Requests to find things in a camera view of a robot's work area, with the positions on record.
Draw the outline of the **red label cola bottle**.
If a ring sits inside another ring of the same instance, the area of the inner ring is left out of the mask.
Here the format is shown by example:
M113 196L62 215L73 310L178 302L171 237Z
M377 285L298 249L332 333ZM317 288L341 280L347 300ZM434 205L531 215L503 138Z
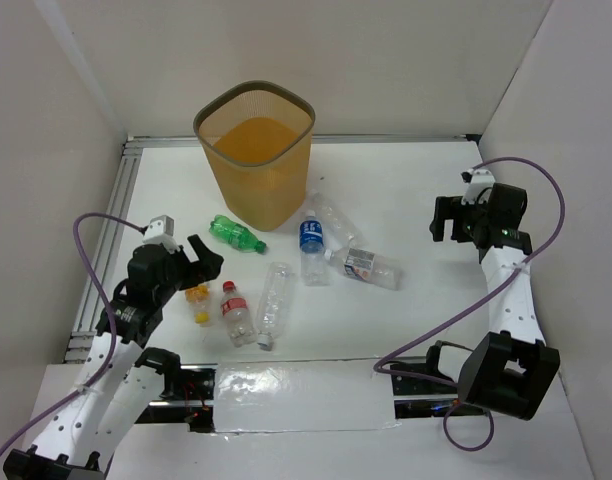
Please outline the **red label cola bottle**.
M230 341L237 348L253 343L256 332L245 298L232 281L224 282L222 290L220 310Z

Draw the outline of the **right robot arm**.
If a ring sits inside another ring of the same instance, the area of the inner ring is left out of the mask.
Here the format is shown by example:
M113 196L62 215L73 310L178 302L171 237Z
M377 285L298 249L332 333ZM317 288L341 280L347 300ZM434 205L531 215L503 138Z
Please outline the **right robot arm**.
M519 226L525 190L493 180L472 180L463 196L439 197L430 225L434 241L452 221L452 240L478 251L488 293L489 331L473 349L436 342L422 379L434 392L457 385L461 402L522 420L531 419L560 366L546 346L531 290L530 236Z

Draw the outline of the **blue label plastic bottle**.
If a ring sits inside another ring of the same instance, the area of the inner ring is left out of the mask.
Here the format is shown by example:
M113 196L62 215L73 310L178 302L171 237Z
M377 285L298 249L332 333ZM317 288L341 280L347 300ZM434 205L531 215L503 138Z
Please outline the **blue label plastic bottle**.
M329 284L327 263L324 258L323 229L313 210L306 210L299 226L301 277L306 286Z

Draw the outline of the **clear bottle white cap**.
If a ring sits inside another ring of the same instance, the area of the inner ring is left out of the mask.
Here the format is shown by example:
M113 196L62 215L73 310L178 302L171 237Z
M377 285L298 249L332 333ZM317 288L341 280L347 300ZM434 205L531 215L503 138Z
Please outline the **clear bottle white cap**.
M273 349L288 322L294 280L290 265L270 264L255 316L257 344L263 351Z

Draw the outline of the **white orange label bottle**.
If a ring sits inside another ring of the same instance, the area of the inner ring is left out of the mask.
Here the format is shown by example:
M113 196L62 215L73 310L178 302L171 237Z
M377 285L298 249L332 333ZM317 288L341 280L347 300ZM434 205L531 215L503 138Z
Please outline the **white orange label bottle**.
M399 289L402 270L392 259L360 248L326 249L326 262L345 278L387 290Z

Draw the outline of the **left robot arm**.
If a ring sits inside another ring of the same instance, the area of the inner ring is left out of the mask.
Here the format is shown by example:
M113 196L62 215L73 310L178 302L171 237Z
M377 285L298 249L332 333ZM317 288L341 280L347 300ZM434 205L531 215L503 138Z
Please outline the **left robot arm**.
M27 449L7 455L7 478L102 479L150 401L179 394L184 377L179 355L151 347L148 340L171 298L216 279L223 264L199 236L188 242L195 260L180 246L144 244L133 251L67 401L47 414L47 425Z

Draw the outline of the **small yellow cap bottle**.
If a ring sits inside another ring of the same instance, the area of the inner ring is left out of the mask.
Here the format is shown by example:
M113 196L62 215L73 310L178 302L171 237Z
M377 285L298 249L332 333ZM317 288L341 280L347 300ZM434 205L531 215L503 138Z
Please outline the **small yellow cap bottle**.
M191 309L193 319L200 327L211 325L211 293L208 283L202 283L185 291L185 299Z

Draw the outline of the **clear crinkled plastic bottle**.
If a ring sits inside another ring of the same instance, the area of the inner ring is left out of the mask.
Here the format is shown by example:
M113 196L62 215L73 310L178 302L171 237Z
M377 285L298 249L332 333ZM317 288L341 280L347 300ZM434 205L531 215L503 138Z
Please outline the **clear crinkled plastic bottle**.
M349 247L365 244L365 238L359 228L331 199L317 190L310 190L306 198L308 205L339 244Z

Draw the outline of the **green plastic bottle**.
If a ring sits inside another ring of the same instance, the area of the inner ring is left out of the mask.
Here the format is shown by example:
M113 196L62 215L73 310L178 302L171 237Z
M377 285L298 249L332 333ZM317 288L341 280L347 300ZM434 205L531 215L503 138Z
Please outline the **green plastic bottle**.
M266 243L247 227L224 215L214 217L210 222L209 232L218 241L240 252L264 254L267 249Z

